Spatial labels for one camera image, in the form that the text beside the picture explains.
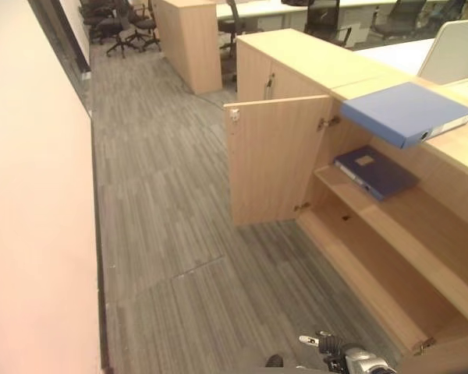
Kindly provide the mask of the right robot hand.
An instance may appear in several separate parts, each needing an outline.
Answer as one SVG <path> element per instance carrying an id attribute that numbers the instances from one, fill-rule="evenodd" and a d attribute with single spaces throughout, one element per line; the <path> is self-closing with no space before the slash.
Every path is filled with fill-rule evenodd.
<path id="1" fill-rule="evenodd" d="M 318 331 L 316 337 L 300 335 L 299 342 L 316 348 L 323 355 L 340 355 L 343 339 L 328 331 Z"/>

